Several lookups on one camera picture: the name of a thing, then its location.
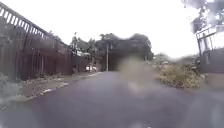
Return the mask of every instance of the foliage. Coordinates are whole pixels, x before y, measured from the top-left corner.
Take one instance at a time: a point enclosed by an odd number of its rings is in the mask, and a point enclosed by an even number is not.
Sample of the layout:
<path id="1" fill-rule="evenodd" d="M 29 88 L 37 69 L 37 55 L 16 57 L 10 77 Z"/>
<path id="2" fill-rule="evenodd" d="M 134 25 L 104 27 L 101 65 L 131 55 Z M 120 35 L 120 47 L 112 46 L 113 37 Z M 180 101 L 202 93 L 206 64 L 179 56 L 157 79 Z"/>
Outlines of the foliage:
<path id="1" fill-rule="evenodd" d="M 224 1 L 185 0 L 185 4 L 199 9 L 199 15 L 192 21 L 193 32 L 202 30 L 208 25 L 221 25 L 224 21 Z"/>
<path id="2" fill-rule="evenodd" d="M 176 88 L 199 88 L 202 82 L 191 65 L 162 65 L 157 71 L 162 83 Z"/>

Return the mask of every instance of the shrub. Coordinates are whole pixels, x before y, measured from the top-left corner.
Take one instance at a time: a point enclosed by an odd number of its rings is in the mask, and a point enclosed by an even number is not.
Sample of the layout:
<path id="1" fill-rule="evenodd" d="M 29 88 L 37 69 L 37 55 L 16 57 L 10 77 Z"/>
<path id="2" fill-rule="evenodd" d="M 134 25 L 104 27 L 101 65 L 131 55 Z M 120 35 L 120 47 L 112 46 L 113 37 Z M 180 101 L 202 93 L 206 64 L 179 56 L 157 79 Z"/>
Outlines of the shrub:
<path id="1" fill-rule="evenodd" d="M 190 65 L 163 65 L 159 68 L 159 80 L 177 88 L 199 88 L 202 78 Z"/>

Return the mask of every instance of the road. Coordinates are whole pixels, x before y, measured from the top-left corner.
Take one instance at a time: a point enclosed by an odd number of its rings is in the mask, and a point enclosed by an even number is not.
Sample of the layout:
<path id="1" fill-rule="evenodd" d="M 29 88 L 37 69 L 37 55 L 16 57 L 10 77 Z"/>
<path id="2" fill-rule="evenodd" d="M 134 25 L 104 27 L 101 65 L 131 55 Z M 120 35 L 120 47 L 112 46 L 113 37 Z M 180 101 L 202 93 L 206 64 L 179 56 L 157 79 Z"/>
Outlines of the road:
<path id="1" fill-rule="evenodd" d="M 0 128 L 221 128 L 223 91 L 138 86 L 104 72 L 0 112 Z"/>

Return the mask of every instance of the metal fence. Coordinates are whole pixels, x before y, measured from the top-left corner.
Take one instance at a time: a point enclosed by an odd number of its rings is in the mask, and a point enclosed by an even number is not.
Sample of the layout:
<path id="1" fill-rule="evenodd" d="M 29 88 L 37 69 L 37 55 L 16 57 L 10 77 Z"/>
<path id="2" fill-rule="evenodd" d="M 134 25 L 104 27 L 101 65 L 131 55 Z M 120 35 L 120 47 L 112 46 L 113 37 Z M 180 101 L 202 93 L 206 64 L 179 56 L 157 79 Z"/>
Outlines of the metal fence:
<path id="1" fill-rule="evenodd" d="M 22 80 L 71 74 L 79 59 L 60 39 L 0 2 L 0 72 Z"/>
<path id="2" fill-rule="evenodd" d="M 224 26 L 214 26 L 196 34 L 200 68 L 205 73 L 224 73 Z"/>

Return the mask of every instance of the overcast sky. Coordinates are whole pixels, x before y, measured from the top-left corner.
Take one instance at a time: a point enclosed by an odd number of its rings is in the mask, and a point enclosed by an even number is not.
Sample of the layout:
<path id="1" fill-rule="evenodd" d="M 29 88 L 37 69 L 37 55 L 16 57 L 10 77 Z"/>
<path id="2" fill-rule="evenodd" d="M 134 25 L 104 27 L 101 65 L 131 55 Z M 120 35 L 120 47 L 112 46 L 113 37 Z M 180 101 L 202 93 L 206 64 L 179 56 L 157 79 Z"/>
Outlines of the overcast sky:
<path id="1" fill-rule="evenodd" d="M 122 38 L 145 34 L 154 53 L 171 57 L 198 52 L 181 0 L 1 0 L 69 44 L 75 32 L 88 40 L 102 33 Z"/>

